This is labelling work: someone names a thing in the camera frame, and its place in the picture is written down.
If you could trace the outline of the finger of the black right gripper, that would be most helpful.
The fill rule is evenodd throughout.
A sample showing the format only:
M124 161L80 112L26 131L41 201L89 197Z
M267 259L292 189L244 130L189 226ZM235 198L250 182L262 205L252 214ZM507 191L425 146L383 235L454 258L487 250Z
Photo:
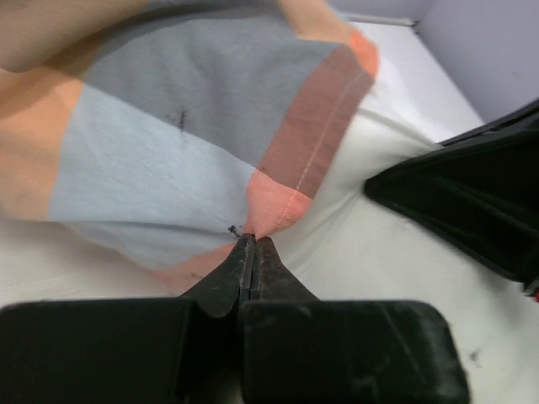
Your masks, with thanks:
M537 101L388 168L364 193L537 294Z

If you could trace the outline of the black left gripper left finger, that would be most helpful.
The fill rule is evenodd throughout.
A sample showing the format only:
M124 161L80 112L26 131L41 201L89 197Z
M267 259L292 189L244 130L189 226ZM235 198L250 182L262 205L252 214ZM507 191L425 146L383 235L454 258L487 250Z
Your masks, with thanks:
M4 403L187 403L240 362L237 314L255 240L185 295L59 300L1 311Z

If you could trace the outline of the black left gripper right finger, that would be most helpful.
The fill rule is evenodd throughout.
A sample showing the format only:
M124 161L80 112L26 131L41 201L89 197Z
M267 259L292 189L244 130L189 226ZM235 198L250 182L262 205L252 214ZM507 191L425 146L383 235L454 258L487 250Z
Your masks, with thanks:
M416 300L319 300L268 237L238 313L247 403L467 403L446 319Z

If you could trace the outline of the white pillow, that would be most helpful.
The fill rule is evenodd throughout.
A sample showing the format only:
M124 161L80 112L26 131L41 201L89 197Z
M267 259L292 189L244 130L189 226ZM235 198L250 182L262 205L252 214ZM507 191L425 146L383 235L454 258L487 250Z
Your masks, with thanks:
M475 403L538 400L538 305L407 218L369 201L363 183L429 152L419 127L362 109L353 118L307 213L273 237L315 295L414 299L449 322Z

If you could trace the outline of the multicolour checked pillowcase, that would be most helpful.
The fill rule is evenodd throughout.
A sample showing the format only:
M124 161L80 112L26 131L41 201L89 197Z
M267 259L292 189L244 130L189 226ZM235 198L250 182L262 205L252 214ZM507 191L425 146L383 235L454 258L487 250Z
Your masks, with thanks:
M324 1L4 1L1 212L184 292L307 213L379 66Z

